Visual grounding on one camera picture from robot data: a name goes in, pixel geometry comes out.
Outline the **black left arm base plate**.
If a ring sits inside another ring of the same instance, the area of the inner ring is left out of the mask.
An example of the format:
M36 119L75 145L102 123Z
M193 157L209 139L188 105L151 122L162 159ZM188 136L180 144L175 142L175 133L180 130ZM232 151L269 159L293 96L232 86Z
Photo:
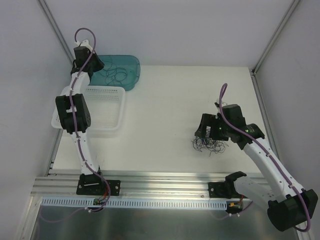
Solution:
M121 189L120 180L107 180L110 187L111 196L119 196ZM79 180L76 194L80 196L101 196L107 191L107 185L100 178L98 180L86 183L84 180Z

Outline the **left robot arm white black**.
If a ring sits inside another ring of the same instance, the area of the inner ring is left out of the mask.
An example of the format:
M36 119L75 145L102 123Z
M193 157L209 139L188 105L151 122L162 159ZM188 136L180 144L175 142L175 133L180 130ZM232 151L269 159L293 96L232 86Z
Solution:
M67 92L55 98L59 122L63 130L70 134L75 143L81 165L79 188L88 188L99 195L105 189L97 157L91 149L88 129L92 120L84 93L91 82L94 72L104 64L97 54L87 46L74 48L75 60L72 63L71 82Z

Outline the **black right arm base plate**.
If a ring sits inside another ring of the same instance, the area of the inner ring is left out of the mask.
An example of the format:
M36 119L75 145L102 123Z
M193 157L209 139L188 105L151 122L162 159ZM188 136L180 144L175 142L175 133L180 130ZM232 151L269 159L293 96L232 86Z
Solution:
M210 198L241 198L241 195L236 192L234 186L226 182L209 182L207 185Z

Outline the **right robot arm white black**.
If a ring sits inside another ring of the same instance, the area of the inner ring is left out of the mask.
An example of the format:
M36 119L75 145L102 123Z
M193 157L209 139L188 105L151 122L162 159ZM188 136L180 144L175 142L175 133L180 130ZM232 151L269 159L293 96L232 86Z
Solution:
M284 232L290 228L307 232L318 202L313 189L306 190L286 170L272 151L265 135L254 123L247 124L237 104L216 104L217 114L204 113L194 136L202 143L232 141L251 158L269 188L255 183L246 173L237 171L227 175L223 182L210 183L208 190L214 196L231 199L244 196L267 213L272 225Z

